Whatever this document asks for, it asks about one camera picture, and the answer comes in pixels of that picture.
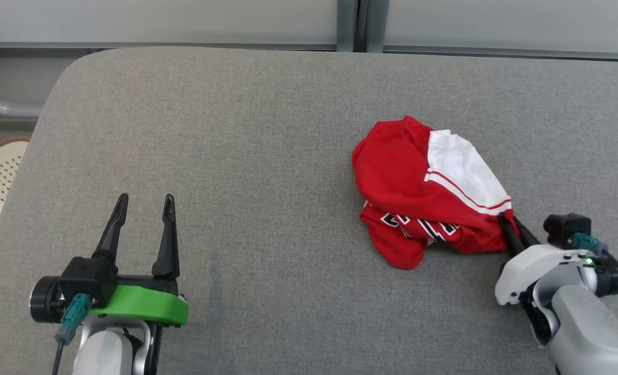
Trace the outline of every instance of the teal connector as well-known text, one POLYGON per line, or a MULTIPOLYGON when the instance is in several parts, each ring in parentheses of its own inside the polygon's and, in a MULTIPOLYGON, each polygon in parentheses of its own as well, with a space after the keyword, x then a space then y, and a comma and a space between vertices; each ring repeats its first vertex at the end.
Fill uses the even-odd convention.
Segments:
POLYGON ((83 293, 78 293, 73 301, 70 302, 68 309, 64 317, 61 318, 61 327, 54 335, 56 342, 63 342, 69 345, 75 337, 75 331, 82 324, 84 318, 89 314, 89 310, 92 308, 92 300, 83 293))
POLYGON ((70 302, 70 306, 66 310, 64 317, 61 318, 62 326, 77 328, 84 318, 89 314, 92 308, 92 301, 86 294, 78 293, 70 302))
POLYGON ((585 235, 584 233, 575 233, 572 237, 571 245, 578 249, 589 250, 597 256, 602 256, 603 252, 607 251, 607 245, 600 242, 596 237, 585 235))
POLYGON ((599 243, 598 239, 584 233, 573 234, 573 242, 571 245, 578 249, 593 250, 599 243))

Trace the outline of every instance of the wall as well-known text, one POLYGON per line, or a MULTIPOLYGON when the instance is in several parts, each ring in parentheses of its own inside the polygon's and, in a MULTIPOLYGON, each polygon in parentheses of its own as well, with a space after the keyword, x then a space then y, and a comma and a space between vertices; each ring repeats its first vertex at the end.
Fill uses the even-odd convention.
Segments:
POLYGON ((390 0, 385 45, 618 52, 618 0, 390 0))
POLYGON ((336 0, 0 0, 0 42, 336 43, 336 0))

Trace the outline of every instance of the gray table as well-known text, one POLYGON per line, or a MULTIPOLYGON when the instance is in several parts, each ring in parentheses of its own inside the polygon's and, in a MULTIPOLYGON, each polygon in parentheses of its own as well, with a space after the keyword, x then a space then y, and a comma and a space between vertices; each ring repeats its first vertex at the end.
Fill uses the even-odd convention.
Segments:
POLYGON ((495 303, 504 254, 431 249, 402 271, 373 249, 349 156, 405 114, 470 140, 533 232, 574 211, 618 254, 618 62, 101 52, 59 79, 0 219, 0 373, 49 373, 56 326, 29 290, 92 253, 121 192, 122 273, 150 272, 178 204, 190 324, 163 335, 159 373, 553 373, 495 303))

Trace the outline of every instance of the gray robot arm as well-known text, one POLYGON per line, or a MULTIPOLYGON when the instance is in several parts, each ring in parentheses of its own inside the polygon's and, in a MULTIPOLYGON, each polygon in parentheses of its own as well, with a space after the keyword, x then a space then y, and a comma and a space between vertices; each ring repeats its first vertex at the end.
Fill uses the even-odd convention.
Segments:
POLYGON ((589 290, 564 285, 552 298, 561 325, 547 345, 561 375, 618 375, 618 318, 589 290))
POLYGON ((549 216, 550 244, 540 244, 516 219, 514 226, 503 216, 499 221, 511 259, 501 268, 497 302, 523 307, 557 373, 618 375, 618 318, 599 299, 618 294, 618 261, 590 237, 590 219, 549 216))

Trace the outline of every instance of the metal pipe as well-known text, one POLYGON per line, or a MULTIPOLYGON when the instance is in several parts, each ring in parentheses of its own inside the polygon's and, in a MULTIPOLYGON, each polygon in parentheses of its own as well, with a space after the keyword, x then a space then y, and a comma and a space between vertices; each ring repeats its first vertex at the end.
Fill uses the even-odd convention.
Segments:
POLYGON ((367 52, 382 53, 387 26, 389 0, 369 0, 365 40, 367 52))
POLYGON ((37 119, 42 111, 43 104, 14 102, 0 97, 0 117, 37 119))
POLYGON ((352 52, 355 42, 357 0, 337 0, 337 51, 352 52))

